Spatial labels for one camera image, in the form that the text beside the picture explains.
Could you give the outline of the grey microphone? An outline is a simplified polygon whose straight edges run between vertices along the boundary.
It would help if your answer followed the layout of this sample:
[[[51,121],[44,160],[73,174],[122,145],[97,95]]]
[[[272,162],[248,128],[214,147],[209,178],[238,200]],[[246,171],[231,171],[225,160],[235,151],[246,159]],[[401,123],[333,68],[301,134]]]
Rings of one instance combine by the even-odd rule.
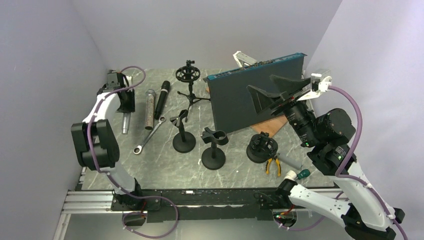
[[[130,122],[131,122],[131,112],[125,112],[122,114],[122,134],[127,135],[129,133],[130,129]]]

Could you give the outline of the glitter handle microphone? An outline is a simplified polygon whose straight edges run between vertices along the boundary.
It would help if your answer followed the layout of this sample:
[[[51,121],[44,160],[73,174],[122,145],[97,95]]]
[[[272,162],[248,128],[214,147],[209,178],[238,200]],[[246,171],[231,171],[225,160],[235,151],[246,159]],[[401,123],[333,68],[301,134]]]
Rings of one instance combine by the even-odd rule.
[[[154,112],[155,112],[155,97],[156,93],[153,89],[146,91],[146,103],[145,103],[145,122],[144,127],[146,130],[152,130],[154,127]]]

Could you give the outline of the black wireless microphone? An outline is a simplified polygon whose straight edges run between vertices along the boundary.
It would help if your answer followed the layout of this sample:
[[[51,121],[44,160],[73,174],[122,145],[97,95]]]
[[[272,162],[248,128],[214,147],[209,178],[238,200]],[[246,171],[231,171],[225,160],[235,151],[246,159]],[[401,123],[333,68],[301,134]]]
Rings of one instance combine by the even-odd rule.
[[[154,111],[154,119],[155,120],[159,120],[163,109],[165,107],[165,103],[168,97],[168,93],[170,91],[170,87],[171,87],[171,83],[168,80],[165,80],[162,85],[161,85],[161,89],[160,89],[160,94],[159,94],[159,98],[158,98],[158,102]]]

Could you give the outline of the ring mic stand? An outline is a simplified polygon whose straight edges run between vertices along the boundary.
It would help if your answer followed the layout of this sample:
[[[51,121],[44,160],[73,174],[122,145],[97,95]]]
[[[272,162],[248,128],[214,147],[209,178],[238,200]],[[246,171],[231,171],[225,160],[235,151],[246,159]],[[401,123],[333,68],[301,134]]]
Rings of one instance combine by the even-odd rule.
[[[188,94],[177,91],[178,95],[185,96],[188,99],[189,105],[187,107],[187,111],[189,111],[191,106],[193,106],[195,103],[199,101],[203,101],[203,100],[211,101],[210,98],[197,97],[194,93],[194,90],[193,90],[194,82],[197,81],[201,75],[200,70],[197,67],[193,66],[194,63],[195,63],[194,60],[186,60],[185,65],[178,68],[175,72],[175,78],[178,81],[188,84],[188,91],[189,91]]]

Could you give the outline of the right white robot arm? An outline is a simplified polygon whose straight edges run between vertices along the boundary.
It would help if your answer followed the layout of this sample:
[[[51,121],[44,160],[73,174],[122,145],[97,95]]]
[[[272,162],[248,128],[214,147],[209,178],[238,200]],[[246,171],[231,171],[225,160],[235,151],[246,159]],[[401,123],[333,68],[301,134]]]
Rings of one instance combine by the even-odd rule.
[[[298,176],[290,171],[271,195],[275,205],[312,210],[342,226],[355,240],[393,240],[397,232],[402,232],[405,212],[382,199],[354,154],[363,128],[362,113],[355,100],[333,86],[332,77],[323,73],[300,80],[280,76],[272,76],[271,80],[279,88],[278,93],[252,85],[247,87],[255,111],[284,114],[301,145],[311,148],[307,155],[313,165],[347,197],[347,201],[341,201],[309,190],[298,183]],[[329,90],[341,93],[351,103],[356,126],[341,108],[318,117],[307,108],[306,100],[316,99]]]

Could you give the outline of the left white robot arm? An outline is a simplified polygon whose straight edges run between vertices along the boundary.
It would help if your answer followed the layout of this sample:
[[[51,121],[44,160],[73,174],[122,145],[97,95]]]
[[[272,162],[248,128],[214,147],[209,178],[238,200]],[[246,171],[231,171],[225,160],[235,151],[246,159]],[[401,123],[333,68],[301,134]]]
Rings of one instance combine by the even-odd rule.
[[[121,72],[111,71],[106,79],[88,116],[71,126],[74,149],[82,167],[109,180],[119,204],[137,210],[143,205],[144,196],[138,181],[119,162],[120,148],[111,126],[115,114],[122,113],[122,134],[129,132],[131,114],[135,112],[135,92],[128,88],[129,81]]]

